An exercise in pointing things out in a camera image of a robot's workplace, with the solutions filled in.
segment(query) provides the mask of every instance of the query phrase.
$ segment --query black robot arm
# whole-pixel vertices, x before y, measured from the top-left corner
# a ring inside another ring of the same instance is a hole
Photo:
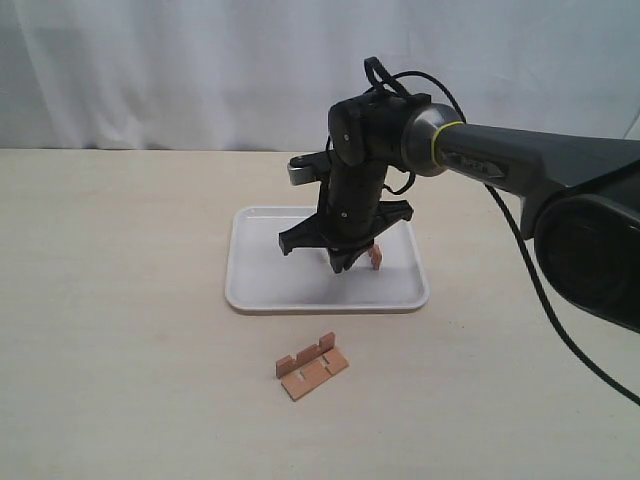
[[[326,248],[334,272],[348,270],[375,237],[411,219],[407,202],[380,201],[388,167],[451,170],[520,197],[521,234],[550,284],[640,332],[640,142],[469,125],[428,95],[382,88],[390,76],[376,59],[365,68],[370,91],[329,111],[333,150],[289,163],[294,185],[321,186],[316,214],[280,234],[285,255]]]

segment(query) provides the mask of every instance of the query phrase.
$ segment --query white tray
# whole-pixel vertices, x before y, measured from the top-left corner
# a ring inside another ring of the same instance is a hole
[[[333,273],[324,249],[284,256],[278,233],[315,212],[312,207],[249,207],[235,216],[225,295],[244,313],[406,312],[422,307],[429,285],[413,229],[398,222],[376,239],[382,267],[362,255],[347,272]]]

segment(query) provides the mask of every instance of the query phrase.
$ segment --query white table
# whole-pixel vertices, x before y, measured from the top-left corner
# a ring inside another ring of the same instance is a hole
[[[640,411],[561,343],[464,177],[407,195],[422,310],[233,312],[233,215],[315,202],[289,157],[0,152],[0,478],[640,478]],[[551,296],[639,391],[640,336]],[[275,361],[330,330],[350,368],[291,402]]]

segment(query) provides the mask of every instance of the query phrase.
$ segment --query white curtain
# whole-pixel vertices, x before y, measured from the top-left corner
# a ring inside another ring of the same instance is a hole
[[[372,55],[473,123],[640,138],[639,25],[638,0],[0,0],[0,147],[315,150]]]

